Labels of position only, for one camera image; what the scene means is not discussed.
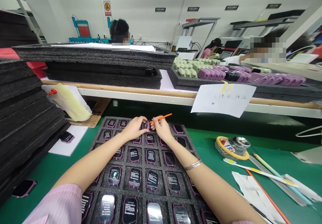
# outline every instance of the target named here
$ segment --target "forearm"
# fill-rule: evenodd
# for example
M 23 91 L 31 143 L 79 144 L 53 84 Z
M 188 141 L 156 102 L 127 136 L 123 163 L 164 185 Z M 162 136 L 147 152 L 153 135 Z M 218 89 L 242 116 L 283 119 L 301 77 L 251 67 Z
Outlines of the forearm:
M 70 167 L 55 183 L 53 188 L 63 184 L 76 184 L 82 193 L 91 185 L 116 151 L 126 142 L 122 133 L 119 133 L 106 143 L 89 152 L 72 167 Z
M 198 161 L 175 139 L 166 143 L 183 167 L 189 167 Z M 188 170 L 187 174 L 222 224 L 231 224 L 233 221 L 266 223 L 242 196 L 206 165 L 201 164 L 192 170 Z

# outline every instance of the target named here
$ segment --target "white cable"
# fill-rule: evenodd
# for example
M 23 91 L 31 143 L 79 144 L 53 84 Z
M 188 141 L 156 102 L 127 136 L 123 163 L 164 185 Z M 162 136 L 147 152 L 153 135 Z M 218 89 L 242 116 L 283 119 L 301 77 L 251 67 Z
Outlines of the white cable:
M 308 132 L 308 131 L 311 131 L 311 130 L 316 130 L 316 129 L 318 129 L 318 128 L 322 128 L 322 126 L 318 126 L 318 127 L 310 128 L 310 129 L 308 129 L 308 130 L 304 130 L 304 131 L 302 131 L 302 132 L 300 132 L 300 133 L 297 133 L 295 136 L 296 136 L 296 137 L 312 137 L 312 136 L 322 135 L 322 130 L 321 130 L 321 133 L 315 133 L 315 134 L 310 134 L 310 135 L 303 135 L 303 136 L 299 136 L 300 134 L 303 134 L 303 133 Z

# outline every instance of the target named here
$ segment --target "orange pen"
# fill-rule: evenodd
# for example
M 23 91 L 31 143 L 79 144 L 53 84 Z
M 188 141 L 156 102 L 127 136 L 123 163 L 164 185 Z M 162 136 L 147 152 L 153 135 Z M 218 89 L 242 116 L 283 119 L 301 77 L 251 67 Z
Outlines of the orange pen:
M 168 116 L 170 116 L 170 115 L 172 115 L 172 113 L 169 113 L 169 114 L 167 114 L 167 115 L 165 115 L 165 116 L 163 116 L 163 117 L 158 118 L 158 121 L 159 121 L 160 119 L 165 118 L 165 117 L 168 117 Z

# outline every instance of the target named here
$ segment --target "worker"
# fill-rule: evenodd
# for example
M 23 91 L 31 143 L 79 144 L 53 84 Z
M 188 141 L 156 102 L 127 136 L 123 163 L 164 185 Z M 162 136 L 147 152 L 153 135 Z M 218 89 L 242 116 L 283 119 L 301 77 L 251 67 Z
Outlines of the worker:
M 225 58 L 227 64 L 237 64 L 240 65 L 242 61 L 247 58 L 267 58 L 265 53 L 269 53 L 269 48 L 275 48 L 275 43 L 278 42 L 278 39 L 285 33 L 287 28 L 280 28 L 273 30 L 264 37 L 261 37 L 259 42 L 254 42 L 253 47 L 251 47 L 250 52 L 247 54 L 240 54 L 237 56 L 230 56 Z M 286 49 L 286 52 L 293 52 L 299 50 L 305 46 L 311 45 L 311 42 L 308 40 L 308 37 L 304 34 L 300 36 L 290 47 Z
M 109 42 L 129 44 L 130 33 L 128 30 L 129 30 L 129 27 L 125 20 L 123 19 L 113 20 L 113 23 L 110 28 L 111 40 L 109 40 Z
M 212 52 L 218 47 L 222 46 L 221 39 L 216 38 L 211 41 L 209 45 L 207 45 L 204 49 L 204 51 L 201 54 L 200 58 L 208 58 L 208 56 L 212 55 Z
M 156 130 L 158 136 L 171 148 L 220 223 L 266 224 L 233 187 L 179 144 L 172 136 L 167 121 L 164 118 L 158 121 L 159 117 L 153 118 L 151 129 Z M 147 121 L 146 117 L 135 117 L 121 133 L 77 161 L 59 178 L 23 224 L 81 223 L 82 194 L 123 144 L 150 132 L 146 128 L 140 130 L 142 123 Z

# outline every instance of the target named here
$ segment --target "pink sleeve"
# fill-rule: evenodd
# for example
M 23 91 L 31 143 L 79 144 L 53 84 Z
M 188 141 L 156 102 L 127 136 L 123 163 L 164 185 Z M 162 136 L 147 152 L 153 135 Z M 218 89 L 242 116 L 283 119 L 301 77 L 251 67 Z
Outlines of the pink sleeve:
M 45 195 L 23 224 L 81 223 L 82 191 L 75 184 L 58 186 Z

